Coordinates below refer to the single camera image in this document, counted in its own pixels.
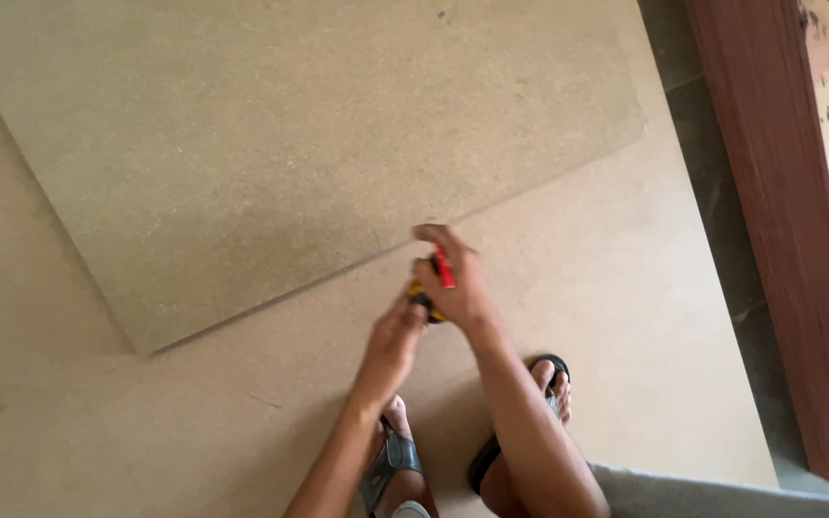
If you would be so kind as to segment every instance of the sandal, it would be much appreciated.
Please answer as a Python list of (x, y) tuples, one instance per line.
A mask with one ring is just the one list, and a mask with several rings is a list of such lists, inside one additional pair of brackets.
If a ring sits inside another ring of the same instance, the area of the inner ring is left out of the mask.
[[(566, 365), (565, 360), (554, 354), (537, 356), (530, 363), (528, 369), (532, 371), (537, 363), (545, 359), (548, 359), (556, 366), (556, 373), (552, 376), (552, 381), (549, 382), (549, 386), (545, 389), (545, 401), (552, 408), (552, 411), (556, 413), (556, 416), (558, 416), (558, 398), (556, 398), (556, 394), (552, 392), (552, 389), (556, 386), (556, 377), (558, 377), (559, 372), (565, 372), (565, 375), (568, 376), (569, 383), (571, 383), (571, 374), (568, 373), (568, 365)], [(497, 459), (500, 453), (501, 446), (497, 443), (497, 435), (492, 435), (491, 439), (485, 443), (485, 446), (482, 447), (482, 450), (469, 465), (469, 486), (472, 487), (476, 495), (480, 494), (479, 489), (482, 487), (482, 479), (485, 478), (485, 473), (487, 473), (488, 468), (491, 467), (491, 463), (495, 462), (495, 459)]]
[(421, 461), (417, 458), (415, 442), (395, 432), (385, 417), (380, 417), (386, 430), (386, 443), (382, 445), (376, 460), (360, 479), (359, 490), (367, 507), (367, 516), (374, 516), (373, 509), (379, 503), (382, 490), (396, 473), (410, 469), (424, 475)]

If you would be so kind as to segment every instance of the floor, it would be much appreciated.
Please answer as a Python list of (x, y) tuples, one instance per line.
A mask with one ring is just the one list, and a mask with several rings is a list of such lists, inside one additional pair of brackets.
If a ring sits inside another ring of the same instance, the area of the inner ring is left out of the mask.
[(741, 203), (682, 0), (639, 0), (779, 486), (829, 494), (808, 473)]
[[(610, 8), (643, 138), (456, 228), (520, 353), (569, 362), (590, 460), (775, 487), (645, 28), (634, 4)], [(0, 119), (0, 516), (279, 515), (425, 251), (138, 355)], [(401, 395), (444, 515), (486, 515), (463, 472), (490, 420), (455, 328), (423, 339)]]

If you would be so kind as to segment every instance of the stone floor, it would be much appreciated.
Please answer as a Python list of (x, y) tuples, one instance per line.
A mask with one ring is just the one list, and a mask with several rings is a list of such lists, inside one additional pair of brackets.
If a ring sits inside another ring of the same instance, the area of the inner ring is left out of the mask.
[(829, 494), (808, 472), (741, 202), (683, 0), (639, 0), (779, 485)]

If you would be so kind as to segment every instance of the sandal strap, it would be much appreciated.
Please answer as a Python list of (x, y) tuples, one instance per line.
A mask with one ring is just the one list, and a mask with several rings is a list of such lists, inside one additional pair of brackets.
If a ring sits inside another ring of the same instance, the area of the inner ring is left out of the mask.
[(385, 418), (382, 419), (382, 424), (387, 432), (386, 443), (360, 479), (359, 489), (367, 507), (367, 516), (373, 512), (382, 496), (382, 490), (396, 473), (411, 470), (424, 474), (421, 461), (417, 458), (415, 442), (396, 433)]

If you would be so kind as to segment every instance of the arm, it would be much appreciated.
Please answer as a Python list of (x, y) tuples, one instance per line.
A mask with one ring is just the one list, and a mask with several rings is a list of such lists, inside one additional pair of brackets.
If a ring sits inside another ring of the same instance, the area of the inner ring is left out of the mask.
[(350, 506), (379, 415), (408, 377), (425, 329), (424, 308), (404, 295), (373, 326), (354, 386), (284, 518), (331, 518)]
[(414, 235), (440, 241), (450, 257), (456, 288), (442, 288), (423, 259), (415, 263), (414, 276), (469, 339), (501, 454), (524, 506), (536, 517), (609, 516), (609, 505), (578, 445), (540, 397), (539, 387), (492, 309), (478, 254), (444, 226), (421, 225), (414, 228)]

